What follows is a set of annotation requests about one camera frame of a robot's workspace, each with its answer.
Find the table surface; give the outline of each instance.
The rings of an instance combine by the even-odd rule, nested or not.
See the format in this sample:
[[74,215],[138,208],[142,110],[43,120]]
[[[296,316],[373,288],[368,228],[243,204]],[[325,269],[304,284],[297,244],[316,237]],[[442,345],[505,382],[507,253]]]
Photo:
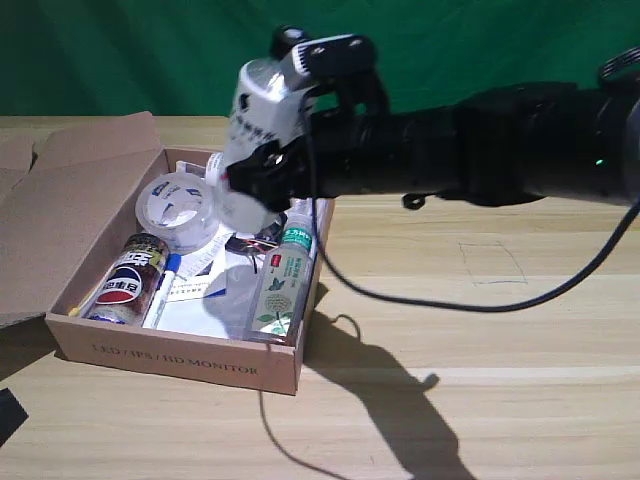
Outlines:
[[[0,118],[0,141],[96,118]],[[221,147],[226,120],[160,117],[165,145]],[[522,300],[580,269],[624,210],[337,201],[328,251],[357,283]],[[30,415],[7,479],[637,479],[640,230],[551,303],[483,315],[359,296],[326,269],[295,397],[74,364],[41,321],[0,331],[0,388]]]

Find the blue pen cap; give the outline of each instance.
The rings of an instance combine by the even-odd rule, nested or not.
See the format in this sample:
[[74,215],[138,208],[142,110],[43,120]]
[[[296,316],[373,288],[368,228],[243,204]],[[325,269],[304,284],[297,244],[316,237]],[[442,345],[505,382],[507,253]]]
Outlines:
[[180,262],[182,261],[182,255],[178,253],[169,254],[169,258],[167,259],[167,266],[165,270],[170,270],[172,272],[177,272],[180,268]]

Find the green screen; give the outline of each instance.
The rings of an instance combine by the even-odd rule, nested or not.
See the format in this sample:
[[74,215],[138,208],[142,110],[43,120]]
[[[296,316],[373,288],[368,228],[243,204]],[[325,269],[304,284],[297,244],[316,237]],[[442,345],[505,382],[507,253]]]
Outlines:
[[640,0],[0,0],[0,115],[226,115],[272,29],[361,33],[395,111],[531,80],[592,86]]

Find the cardboard box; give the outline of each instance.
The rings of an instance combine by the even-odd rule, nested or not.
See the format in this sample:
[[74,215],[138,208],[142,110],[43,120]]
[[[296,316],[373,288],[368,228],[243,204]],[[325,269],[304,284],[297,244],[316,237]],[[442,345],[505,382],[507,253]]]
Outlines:
[[31,149],[24,138],[0,148],[0,327],[44,313],[69,361],[295,394],[317,261],[291,347],[67,316],[139,231],[142,188],[178,160],[205,165],[210,151],[164,148],[146,112],[56,132],[35,163]]

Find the roll of tape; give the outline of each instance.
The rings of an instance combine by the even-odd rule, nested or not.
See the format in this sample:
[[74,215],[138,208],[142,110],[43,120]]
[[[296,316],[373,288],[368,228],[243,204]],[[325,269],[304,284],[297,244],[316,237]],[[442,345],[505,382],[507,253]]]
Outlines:
[[218,230],[212,187],[191,173],[168,173],[150,182],[138,196],[142,227],[185,255],[206,245]]

